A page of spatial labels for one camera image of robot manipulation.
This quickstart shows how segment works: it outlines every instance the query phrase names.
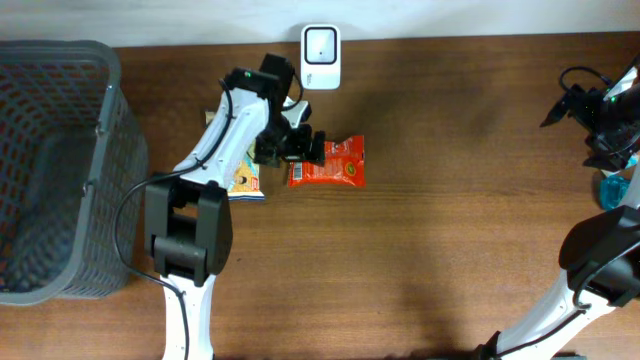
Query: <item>snack package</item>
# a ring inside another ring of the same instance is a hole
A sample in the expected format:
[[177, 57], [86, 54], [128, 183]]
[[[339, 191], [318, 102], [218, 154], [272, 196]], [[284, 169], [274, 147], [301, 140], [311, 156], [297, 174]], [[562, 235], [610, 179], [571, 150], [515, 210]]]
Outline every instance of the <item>snack package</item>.
[[260, 165], [251, 160], [255, 153], [255, 142], [240, 161], [233, 181], [227, 189], [229, 201], [246, 200], [262, 201], [264, 194], [260, 191]]
[[302, 184], [365, 186], [364, 136], [352, 136], [340, 144], [326, 141], [324, 154], [324, 167], [306, 162], [291, 163], [289, 186]]

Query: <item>wooden table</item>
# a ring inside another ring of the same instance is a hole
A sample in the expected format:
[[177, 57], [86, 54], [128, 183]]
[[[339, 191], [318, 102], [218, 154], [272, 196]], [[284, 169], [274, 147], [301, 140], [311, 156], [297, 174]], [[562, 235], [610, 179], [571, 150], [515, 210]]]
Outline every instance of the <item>wooden table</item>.
[[[557, 76], [571, 65], [616, 76], [639, 49], [639, 33], [344, 43], [340, 89], [305, 97], [329, 139], [365, 135], [368, 185], [288, 189], [284, 168], [265, 168], [267, 201], [232, 205], [217, 355], [446, 354], [514, 324], [558, 274], [569, 229], [600, 212], [595, 170], [580, 166], [585, 131], [573, 120], [538, 128], [562, 95]], [[218, 105], [216, 79], [268, 51], [298, 64], [298, 44], [118, 51], [152, 169], [192, 149], [202, 110]], [[142, 231], [137, 263], [151, 270]], [[100, 301], [0, 307], [0, 357], [160, 359], [164, 314], [162, 290], [137, 279]], [[639, 318], [631, 303], [566, 350], [637, 358]]]

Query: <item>white wall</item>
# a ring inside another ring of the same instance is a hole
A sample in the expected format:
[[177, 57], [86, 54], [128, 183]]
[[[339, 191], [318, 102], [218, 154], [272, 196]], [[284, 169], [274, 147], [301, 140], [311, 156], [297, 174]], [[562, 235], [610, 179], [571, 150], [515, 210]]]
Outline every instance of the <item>white wall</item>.
[[640, 30], [640, 0], [0, 0], [0, 39], [111, 46]]

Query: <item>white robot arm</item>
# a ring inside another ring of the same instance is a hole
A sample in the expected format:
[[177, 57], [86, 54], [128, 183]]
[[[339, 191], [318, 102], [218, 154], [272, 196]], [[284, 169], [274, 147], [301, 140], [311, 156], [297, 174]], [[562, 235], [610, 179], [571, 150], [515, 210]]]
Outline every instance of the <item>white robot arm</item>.
[[[595, 89], [585, 92], [578, 85], [566, 87], [563, 77], [572, 70], [607, 79], [592, 69], [567, 69], [560, 77], [566, 94], [542, 126], [570, 113], [590, 133], [586, 143], [593, 155], [584, 165], [607, 171], [624, 169], [640, 150], [640, 85], [633, 85], [638, 65], [640, 58], [611, 87], [623, 89], [615, 94]], [[518, 324], [479, 346], [473, 359], [551, 359], [591, 322], [640, 297], [639, 206], [640, 166], [636, 166], [618, 208], [585, 220], [569, 232], [560, 251], [562, 272], [551, 289]]]
[[[174, 173], [194, 169], [146, 189], [145, 249], [154, 258], [165, 287], [167, 342], [164, 360], [211, 360], [211, 299], [216, 276], [231, 248], [233, 232], [226, 189], [241, 159], [256, 142], [254, 161], [324, 161], [324, 133], [311, 137], [303, 124], [311, 114], [306, 101], [286, 94], [295, 72], [284, 58], [267, 55], [260, 71], [235, 69], [222, 83], [225, 93], [211, 125]], [[175, 214], [174, 207], [197, 205], [198, 218]]]

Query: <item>gray plastic basket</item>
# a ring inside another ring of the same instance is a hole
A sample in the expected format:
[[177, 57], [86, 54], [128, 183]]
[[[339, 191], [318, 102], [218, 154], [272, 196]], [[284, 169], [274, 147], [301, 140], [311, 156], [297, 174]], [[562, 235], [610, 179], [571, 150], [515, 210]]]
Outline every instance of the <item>gray plastic basket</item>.
[[[113, 50], [0, 42], [0, 303], [98, 298], [124, 286], [110, 224], [147, 167]], [[140, 201], [131, 199], [120, 223], [128, 261]]]

